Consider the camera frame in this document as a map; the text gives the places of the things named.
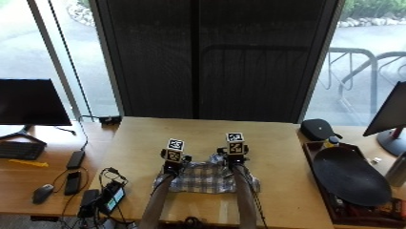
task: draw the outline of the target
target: bush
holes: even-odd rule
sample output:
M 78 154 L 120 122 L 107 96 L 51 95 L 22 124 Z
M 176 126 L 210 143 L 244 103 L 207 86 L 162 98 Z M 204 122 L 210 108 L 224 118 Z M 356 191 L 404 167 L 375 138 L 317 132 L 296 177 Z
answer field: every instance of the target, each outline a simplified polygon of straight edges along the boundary
M 347 0 L 341 18 L 383 17 L 388 12 L 405 14 L 406 0 Z
M 80 4 L 84 5 L 87 8 L 91 7 L 91 4 L 90 4 L 90 0 L 79 0 Z

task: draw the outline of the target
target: dark curtain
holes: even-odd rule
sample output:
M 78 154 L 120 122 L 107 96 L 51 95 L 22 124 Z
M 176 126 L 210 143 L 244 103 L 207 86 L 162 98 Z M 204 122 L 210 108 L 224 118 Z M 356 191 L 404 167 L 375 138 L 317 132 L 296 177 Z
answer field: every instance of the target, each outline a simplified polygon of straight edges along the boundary
M 126 115 L 296 122 L 337 1 L 98 1 Z

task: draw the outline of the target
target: plaid cloth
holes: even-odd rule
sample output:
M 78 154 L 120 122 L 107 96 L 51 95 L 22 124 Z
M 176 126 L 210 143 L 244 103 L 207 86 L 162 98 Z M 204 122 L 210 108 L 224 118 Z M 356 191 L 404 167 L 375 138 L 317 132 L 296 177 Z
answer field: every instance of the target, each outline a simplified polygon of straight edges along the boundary
M 260 192 L 260 182 L 247 169 L 245 177 L 251 182 L 256 192 Z M 163 172 L 159 174 L 154 189 L 163 181 Z M 223 165 L 223 157 L 212 155 L 208 162 L 191 162 L 187 164 L 184 172 L 172 181 L 170 192 L 190 193 L 235 193 L 236 184 L 232 172 Z

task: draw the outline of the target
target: wooden table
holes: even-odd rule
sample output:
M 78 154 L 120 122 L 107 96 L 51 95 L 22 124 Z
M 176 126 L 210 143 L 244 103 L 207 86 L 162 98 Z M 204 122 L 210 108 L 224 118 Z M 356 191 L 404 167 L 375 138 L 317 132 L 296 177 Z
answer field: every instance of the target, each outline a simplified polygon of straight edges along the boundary
M 76 216 L 82 193 L 76 195 L 71 202 L 71 197 L 64 196 L 64 187 L 62 191 L 48 198 L 46 203 L 36 205 L 32 203 L 34 191 L 43 184 L 52 183 L 58 175 L 67 169 L 67 163 L 74 151 L 78 151 L 86 143 L 86 136 L 78 122 L 67 127 L 76 132 L 58 130 L 55 127 L 38 126 L 32 128 L 31 134 L 47 142 L 47 147 L 38 161 L 47 162 L 48 167 L 42 168 L 32 165 L 24 165 L 10 162 L 9 159 L 0 159 L 0 214 L 21 214 L 31 216 L 55 216 L 59 217 L 67 207 L 64 216 Z M 14 133 L 21 130 L 19 126 L 2 126 L 0 135 Z M 102 127 L 100 123 L 84 123 L 86 133 L 90 137 L 90 143 L 86 148 L 86 158 L 83 166 L 90 171 L 88 189 L 94 180 L 96 169 L 103 160 L 104 153 L 110 147 L 115 132 L 119 126 Z M 56 189 L 63 186 L 67 175 L 63 175 L 56 182 Z
M 130 180 L 120 205 L 126 219 L 139 220 L 144 214 L 170 138 L 186 141 L 184 153 L 194 161 L 207 161 L 218 147 L 227 145 L 225 133 L 231 132 L 241 132 L 251 147 L 247 166 L 261 182 L 259 199 L 268 226 L 333 228 L 296 126 L 265 122 L 126 117 L 99 169 L 114 167 Z M 99 187 L 95 179 L 91 188 Z M 179 222 L 191 216 L 208 223 L 237 225 L 236 194 L 171 193 L 162 220 Z M 122 218 L 118 210 L 115 217 Z
M 377 136 L 376 135 L 364 136 L 367 127 L 361 127 L 361 126 L 335 126 L 333 129 L 336 133 L 344 136 L 341 142 L 359 146 L 368 161 L 372 161 L 377 157 L 383 159 L 380 163 L 372 164 L 372 166 L 383 175 L 385 175 L 393 166 L 393 163 L 396 161 L 396 156 L 393 156 L 381 147 L 377 141 Z M 300 131 L 297 131 L 297 135 L 303 143 L 309 142 L 309 140 Z M 400 188 L 393 188 L 393 197 L 406 199 L 406 184 L 404 184 L 404 186 Z M 336 225 L 336 228 L 377 229 L 377 227 L 361 227 L 352 225 Z

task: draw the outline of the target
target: window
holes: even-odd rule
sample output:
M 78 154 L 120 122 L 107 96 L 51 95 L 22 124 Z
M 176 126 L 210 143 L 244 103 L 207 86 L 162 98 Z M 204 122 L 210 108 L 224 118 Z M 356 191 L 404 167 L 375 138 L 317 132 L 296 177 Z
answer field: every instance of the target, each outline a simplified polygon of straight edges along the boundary
M 0 77 L 51 78 L 72 119 L 118 115 L 90 5 L 0 0 Z
M 406 4 L 347 1 L 305 119 L 369 124 L 397 81 L 406 80 Z

